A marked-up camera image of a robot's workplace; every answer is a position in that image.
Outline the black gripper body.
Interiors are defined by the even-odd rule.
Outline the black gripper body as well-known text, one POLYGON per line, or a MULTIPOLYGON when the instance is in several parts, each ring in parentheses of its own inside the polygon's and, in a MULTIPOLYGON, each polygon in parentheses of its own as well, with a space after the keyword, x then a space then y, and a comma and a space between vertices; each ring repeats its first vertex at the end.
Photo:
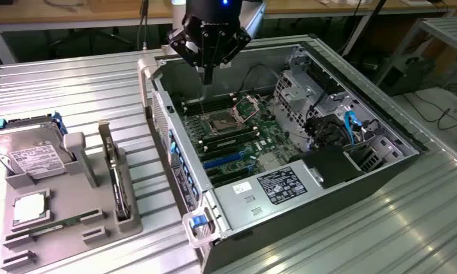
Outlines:
POLYGON ((226 43, 240 29, 243 1, 194 0, 186 2, 184 31, 195 43, 226 43))

